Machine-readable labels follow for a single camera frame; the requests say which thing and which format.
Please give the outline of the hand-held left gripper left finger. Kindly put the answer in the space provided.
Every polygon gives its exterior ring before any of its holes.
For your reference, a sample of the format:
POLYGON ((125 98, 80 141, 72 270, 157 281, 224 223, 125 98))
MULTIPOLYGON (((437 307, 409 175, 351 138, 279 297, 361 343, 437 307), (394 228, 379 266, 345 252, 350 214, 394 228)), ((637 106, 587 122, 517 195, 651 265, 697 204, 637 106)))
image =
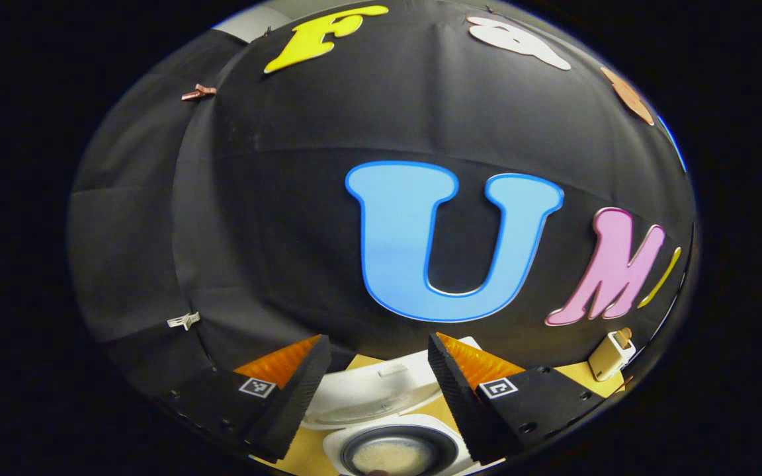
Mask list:
POLYGON ((330 361, 329 337, 315 335, 234 370, 204 370, 169 392, 169 408, 232 451, 275 463, 330 361))

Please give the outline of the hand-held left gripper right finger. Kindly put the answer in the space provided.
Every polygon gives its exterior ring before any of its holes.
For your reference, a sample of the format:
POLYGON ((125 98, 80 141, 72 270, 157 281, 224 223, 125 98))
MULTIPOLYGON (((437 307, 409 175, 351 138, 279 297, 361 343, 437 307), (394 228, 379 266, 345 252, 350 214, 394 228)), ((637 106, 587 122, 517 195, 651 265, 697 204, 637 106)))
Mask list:
POLYGON ((442 333, 430 335, 427 361, 472 460, 483 465, 535 453, 606 400, 606 391, 557 368, 523 370, 442 333))

